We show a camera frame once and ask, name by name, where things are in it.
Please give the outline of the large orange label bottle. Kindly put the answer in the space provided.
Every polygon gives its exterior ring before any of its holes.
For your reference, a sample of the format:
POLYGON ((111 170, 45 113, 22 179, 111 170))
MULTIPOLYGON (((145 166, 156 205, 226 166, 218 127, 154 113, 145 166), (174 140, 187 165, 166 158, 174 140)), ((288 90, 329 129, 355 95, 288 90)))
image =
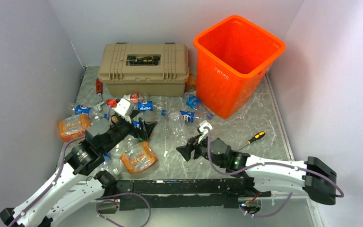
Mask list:
POLYGON ((150 168, 157 156, 147 141, 140 142, 126 149, 120 156, 126 170, 130 174, 139 174, 150 168))

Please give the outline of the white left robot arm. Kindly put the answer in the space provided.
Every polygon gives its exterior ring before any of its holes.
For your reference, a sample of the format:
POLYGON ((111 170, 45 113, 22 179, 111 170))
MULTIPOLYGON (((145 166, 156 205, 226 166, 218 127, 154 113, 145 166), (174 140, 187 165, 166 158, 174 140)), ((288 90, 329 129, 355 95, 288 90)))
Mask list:
POLYGON ((157 121, 146 123, 139 119, 139 126, 122 118, 115 124, 109 120, 94 120, 85 131, 85 137, 74 146, 56 172, 29 199, 15 208, 4 208, 0 219, 8 227, 52 227, 91 200, 112 198, 125 188, 118 189, 118 182, 107 170, 101 170, 90 184, 84 185, 73 195, 68 191, 89 175, 103 162, 104 156, 132 135, 149 139, 157 121))

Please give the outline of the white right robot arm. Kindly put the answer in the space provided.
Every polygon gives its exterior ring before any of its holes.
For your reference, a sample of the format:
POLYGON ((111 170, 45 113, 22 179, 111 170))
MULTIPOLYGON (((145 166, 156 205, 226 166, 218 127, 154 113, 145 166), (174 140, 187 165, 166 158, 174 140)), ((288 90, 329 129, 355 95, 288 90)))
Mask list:
POLYGON ((335 205, 343 194, 337 189, 337 174, 317 157, 306 161, 281 161, 235 151, 220 138, 209 142, 192 137, 176 149, 189 161, 203 157, 224 175, 243 178, 242 192, 253 196, 262 192, 287 192, 307 195, 314 202, 335 205))

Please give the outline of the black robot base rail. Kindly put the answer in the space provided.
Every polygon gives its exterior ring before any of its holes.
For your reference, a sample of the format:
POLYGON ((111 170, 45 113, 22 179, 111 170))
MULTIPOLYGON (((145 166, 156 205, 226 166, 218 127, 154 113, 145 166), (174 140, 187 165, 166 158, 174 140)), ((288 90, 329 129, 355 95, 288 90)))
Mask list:
POLYGON ((102 198, 115 198, 121 211, 146 208, 223 207, 235 209, 245 199, 270 197, 247 179, 118 180, 102 198))

